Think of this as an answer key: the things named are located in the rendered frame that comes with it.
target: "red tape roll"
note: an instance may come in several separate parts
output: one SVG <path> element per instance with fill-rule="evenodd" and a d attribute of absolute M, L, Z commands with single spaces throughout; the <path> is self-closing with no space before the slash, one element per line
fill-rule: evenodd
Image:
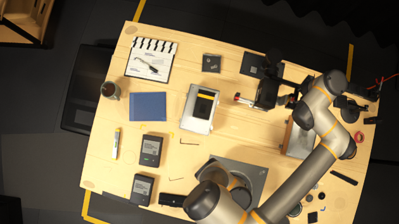
<path fill-rule="evenodd" d="M 356 143 L 362 143 L 364 141 L 364 134 L 361 131 L 356 132 L 355 134 L 355 142 Z"/>

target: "clapperboard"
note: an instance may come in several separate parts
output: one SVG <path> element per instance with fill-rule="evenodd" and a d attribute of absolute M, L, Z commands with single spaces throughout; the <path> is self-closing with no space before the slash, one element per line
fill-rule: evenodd
<path fill-rule="evenodd" d="M 177 43 L 144 37 L 134 37 L 125 76 L 168 83 Z M 153 72 L 149 66 L 156 68 Z"/>

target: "wooden table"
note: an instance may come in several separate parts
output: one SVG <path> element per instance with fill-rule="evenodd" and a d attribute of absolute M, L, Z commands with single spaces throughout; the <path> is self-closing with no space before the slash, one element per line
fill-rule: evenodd
<path fill-rule="evenodd" d="M 124 72 L 133 36 L 149 37 L 178 43 L 169 84 L 125 77 Z M 187 34 L 167 28 L 154 27 L 135 22 L 125 22 L 117 48 L 112 58 L 106 80 L 117 83 L 122 89 L 120 101 L 101 97 L 87 147 L 80 186 L 98 194 L 103 191 L 120 197 L 130 198 L 133 178 L 136 173 L 155 177 L 151 203 L 148 209 L 164 215 L 189 220 L 181 208 L 170 208 L 158 204 L 160 192 L 188 195 L 199 183 L 194 173 L 208 161 L 209 155 L 234 159 L 244 163 L 269 168 L 263 188 L 260 205 L 287 179 L 301 164 L 302 160 L 280 155 L 286 130 L 285 120 L 292 113 L 284 106 L 276 106 L 269 112 L 251 109 L 245 104 L 233 101 L 236 92 L 243 97 L 255 97 L 258 79 L 239 73 L 245 51 L 261 54 L 243 47 L 217 40 Z M 202 54 L 222 56 L 222 71 L 202 73 Z M 283 61 L 286 64 L 284 78 L 301 83 L 307 75 L 321 75 L 321 72 Z M 213 130 L 209 136 L 194 134 L 179 129 L 186 94 L 190 84 L 198 84 L 220 91 L 220 104 L 217 106 Z M 166 122 L 129 121 L 130 92 L 166 92 Z M 292 93 L 293 89 L 281 86 L 279 95 Z M 318 182 L 319 188 L 310 193 L 312 202 L 303 199 L 303 211 L 291 223 L 307 223 L 307 213 L 318 211 L 319 221 L 324 223 L 352 223 L 362 192 L 367 165 L 371 153 L 375 126 L 363 125 L 363 117 L 377 116 L 379 102 L 371 103 L 356 96 L 359 105 L 370 104 L 374 112 L 361 113 L 358 122 L 347 124 L 339 117 L 339 109 L 330 106 L 343 126 L 353 136 L 361 130 L 365 141 L 357 144 L 358 152 L 354 159 L 337 160 L 331 169 L 345 174 L 359 182 L 355 187 L 326 173 Z M 122 131 L 118 160 L 111 159 L 115 129 Z M 139 166 L 139 152 L 143 134 L 164 138 L 163 152 L 159 168 Z M 194 143 L 198 146 L 180 144 Z M 325 192 L 326 198 L 317 198 Z"/>

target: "mug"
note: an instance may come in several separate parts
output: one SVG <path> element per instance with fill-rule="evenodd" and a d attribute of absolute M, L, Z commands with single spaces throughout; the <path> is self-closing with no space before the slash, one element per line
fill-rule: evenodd
<path fill-rule="evenodd" d="M 101 85 L 101 95 L 103 97 L 114 100 L 120 100 L 120 87 L 112 81 L 106 81 Z"/>

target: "blue notebook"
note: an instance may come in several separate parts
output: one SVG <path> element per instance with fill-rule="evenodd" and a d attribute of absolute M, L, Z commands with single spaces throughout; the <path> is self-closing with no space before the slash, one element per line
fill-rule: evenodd
<path fill-rule="evenodd" d="M 166 121 L 166 92 L 131 92 L 130 121 Z"/>

